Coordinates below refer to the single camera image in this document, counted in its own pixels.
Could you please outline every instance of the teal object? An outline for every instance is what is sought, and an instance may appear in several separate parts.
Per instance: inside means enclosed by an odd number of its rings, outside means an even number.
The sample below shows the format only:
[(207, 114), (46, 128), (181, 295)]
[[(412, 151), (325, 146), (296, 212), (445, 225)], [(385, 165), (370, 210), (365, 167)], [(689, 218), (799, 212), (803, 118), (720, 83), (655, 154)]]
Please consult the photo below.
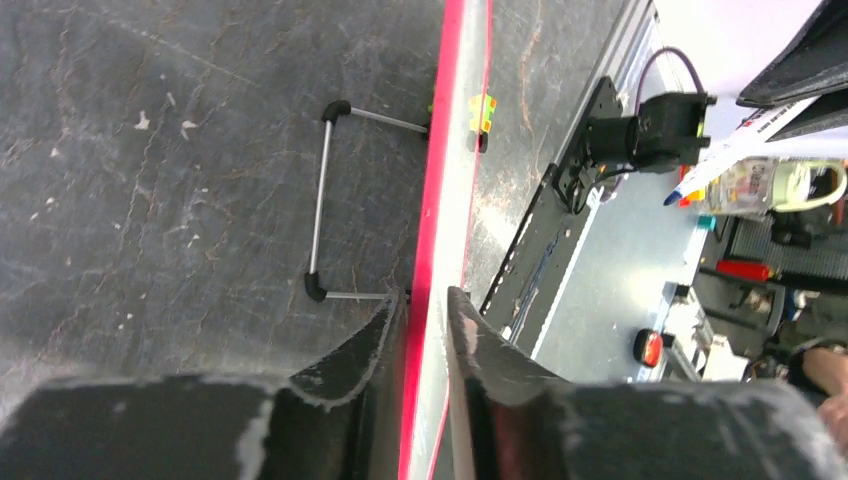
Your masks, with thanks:
[(712, 215), (701, 215), (698, 217), (698, 228), (702, 230), (714, 230), (716, 218)]

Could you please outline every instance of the marker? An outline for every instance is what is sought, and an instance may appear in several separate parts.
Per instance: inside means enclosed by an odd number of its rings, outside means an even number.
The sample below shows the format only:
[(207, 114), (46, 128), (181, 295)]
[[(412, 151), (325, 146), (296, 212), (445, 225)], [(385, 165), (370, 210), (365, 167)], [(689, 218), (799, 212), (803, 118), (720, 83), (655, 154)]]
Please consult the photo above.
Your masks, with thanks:
[(672, 205), (709, 185), (748, 153), (755, 151), (757, 145), (762, 145), (779, 132), (818, 98), (806, 98), (780, 107), (755, 111), (730, 136), (704, 152), (698, 164), (686, 172), (683, 180), (666, 197), (663, 205)]

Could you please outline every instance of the person's hand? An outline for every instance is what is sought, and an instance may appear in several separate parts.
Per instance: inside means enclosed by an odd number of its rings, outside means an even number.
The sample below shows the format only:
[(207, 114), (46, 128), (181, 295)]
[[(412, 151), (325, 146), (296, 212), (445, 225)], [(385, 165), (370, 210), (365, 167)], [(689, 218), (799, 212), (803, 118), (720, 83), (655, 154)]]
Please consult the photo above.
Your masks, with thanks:
[(819, 416), (839, 451), (848, 456), (848, 392), (825, 400), (819, 407)]

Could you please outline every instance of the gray floor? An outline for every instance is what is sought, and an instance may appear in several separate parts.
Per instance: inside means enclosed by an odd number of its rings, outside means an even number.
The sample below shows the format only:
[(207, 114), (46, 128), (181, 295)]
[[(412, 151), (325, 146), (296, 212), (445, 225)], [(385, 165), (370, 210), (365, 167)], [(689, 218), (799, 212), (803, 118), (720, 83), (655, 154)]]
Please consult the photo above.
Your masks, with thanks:
[[(495, 2), (478, 218), (517, 224), (621, 3)], [(287, 373), (346, 338), (371, 305), (316, 305), (301, 285), (317, 118), (345, 97), (426, 121), (441, 14), (388, 0), (0, 3), (0, 417), (51, 376)], [(426, 146), (345, 120), (322, 276), (403, 286)], [(474, 228), (482, 295), (506, 248), (493, 239), (512, 232)]]

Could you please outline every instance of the blue marker tip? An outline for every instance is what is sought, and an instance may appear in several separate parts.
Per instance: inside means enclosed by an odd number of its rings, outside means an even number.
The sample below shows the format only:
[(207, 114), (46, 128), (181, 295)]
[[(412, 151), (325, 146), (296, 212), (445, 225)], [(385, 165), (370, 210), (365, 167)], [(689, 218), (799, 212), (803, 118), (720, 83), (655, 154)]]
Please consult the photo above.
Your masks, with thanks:
[(665, 200), (663, 201), (663, 205), (667, 207), (673, 203), (677, 203), (681, 198), (683, 198), (683, 195), (681, 195), (680, 192), (675, 190), (671, 192), (671, 195), (665, 198)]

